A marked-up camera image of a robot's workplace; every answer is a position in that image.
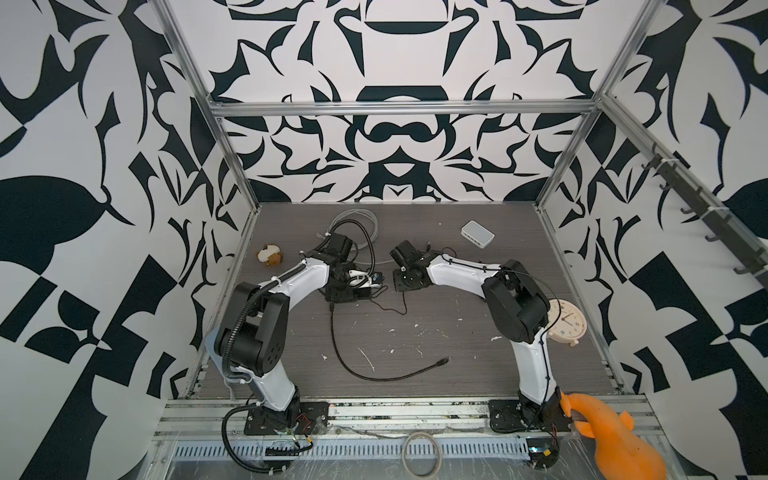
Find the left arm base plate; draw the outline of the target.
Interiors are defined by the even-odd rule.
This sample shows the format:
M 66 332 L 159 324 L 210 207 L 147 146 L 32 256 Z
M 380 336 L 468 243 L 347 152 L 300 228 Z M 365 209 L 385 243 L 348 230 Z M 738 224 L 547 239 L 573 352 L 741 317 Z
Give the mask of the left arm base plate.
M 276 411 L 266 406 L 252 409 L 246 417 L 246 436 L 311 435 L 327 426 L 330 404 L 327 402 L 292 401 L 286 410 Z

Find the black ribbed switch box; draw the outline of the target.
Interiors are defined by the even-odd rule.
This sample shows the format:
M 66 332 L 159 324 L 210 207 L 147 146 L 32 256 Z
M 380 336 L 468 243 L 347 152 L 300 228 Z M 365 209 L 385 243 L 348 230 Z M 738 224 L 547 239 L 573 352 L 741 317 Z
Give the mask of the black ribbed switch box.
M 367 300 L 371 296 L 370 287 L 351 287 L 347 284 L 328 285 L 324 290 L 324 297 L 329 303 L 354 303 Z

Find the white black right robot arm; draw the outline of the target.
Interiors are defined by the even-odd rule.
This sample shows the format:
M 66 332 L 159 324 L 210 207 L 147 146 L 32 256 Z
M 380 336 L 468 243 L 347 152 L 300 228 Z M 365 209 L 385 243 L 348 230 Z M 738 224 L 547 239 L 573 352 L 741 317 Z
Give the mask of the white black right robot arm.
M 419 251 L 408 241 L 394 247 L 390 256 L 397 265 L 393 279 L 398 292 L 443 286 L 484 300 L 496 329 L 512 343 L 519 393 L 538 406 L 550 401 L 557 389 L 545 338 L 550 303 L 541 283 L 520 262 L 470 262 Z

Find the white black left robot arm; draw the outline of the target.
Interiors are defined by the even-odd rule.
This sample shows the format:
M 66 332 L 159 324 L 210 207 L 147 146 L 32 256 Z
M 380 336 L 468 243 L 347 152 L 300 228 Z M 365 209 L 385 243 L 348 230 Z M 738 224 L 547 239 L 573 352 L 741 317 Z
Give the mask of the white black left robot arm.
M 289 409 L 297 388 L 281 357 L 290 310 L 316 291 L 334 304 L 369 296 L 369 274 L 350 259 L 352 249 L 350 238 L 330 233 L 292 269 L 260 284 L 236 286 L 211 347 L 227 382 L 251 387 L 272 411 Z

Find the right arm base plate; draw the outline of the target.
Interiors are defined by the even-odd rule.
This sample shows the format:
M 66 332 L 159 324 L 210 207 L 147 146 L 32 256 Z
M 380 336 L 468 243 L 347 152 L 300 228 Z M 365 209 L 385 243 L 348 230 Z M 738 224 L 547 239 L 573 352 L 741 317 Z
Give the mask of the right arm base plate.
M 558 400 L 556 395 L 543 405 L 526 397 L 490 400 L 490 428 L 501 434 L 569 431 L 571 419 L 564 414 Z

